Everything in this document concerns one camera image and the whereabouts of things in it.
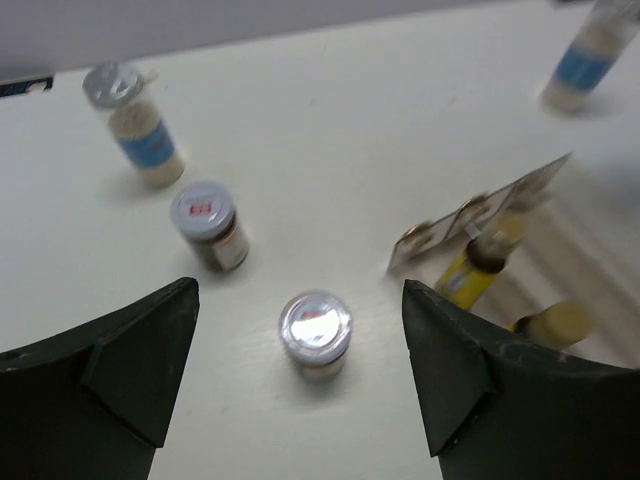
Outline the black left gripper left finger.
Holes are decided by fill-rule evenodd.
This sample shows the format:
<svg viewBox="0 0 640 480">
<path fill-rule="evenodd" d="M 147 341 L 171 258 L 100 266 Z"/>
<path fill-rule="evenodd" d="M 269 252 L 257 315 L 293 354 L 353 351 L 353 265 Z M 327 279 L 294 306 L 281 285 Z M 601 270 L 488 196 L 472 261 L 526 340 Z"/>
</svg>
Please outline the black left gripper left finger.
<svg viewBox="0 0 640 480">
<path fill-rule="evenodd" d="M 2 353 L 2 478 L 147 478 L 166 441 L 198 313 L 198 282 L 183 277 Z"/>
</svg>

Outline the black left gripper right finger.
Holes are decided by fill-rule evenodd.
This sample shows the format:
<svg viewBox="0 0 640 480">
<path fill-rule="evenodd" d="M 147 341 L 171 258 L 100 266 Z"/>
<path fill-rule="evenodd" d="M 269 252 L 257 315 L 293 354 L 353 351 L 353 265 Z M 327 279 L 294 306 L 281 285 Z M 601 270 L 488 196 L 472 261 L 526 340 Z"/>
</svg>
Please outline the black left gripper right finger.
<svg viewBox="0 0 640 480">
<path fill-rule="evenodd" d="M 635 479 L 639 373 L 539 346 L 405 282 L 430 455 L 446 479 Z"/>
</svg>

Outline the yellow label sauce bottle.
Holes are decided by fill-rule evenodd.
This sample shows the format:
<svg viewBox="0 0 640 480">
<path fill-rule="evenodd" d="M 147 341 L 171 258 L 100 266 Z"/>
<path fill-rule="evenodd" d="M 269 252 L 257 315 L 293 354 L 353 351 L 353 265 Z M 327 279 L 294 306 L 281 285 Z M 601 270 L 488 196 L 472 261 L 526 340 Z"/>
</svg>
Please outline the yellow label sauce bottle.
<svg viewBox="0 0 640 480">
<path fill-rule="evenodd" d="M 525 232 L 523 215 L 506 212 L 496 216 L 454 258 L 434 290 L 460 308 L 470 310 L 506 267 Z"/>
</svg>

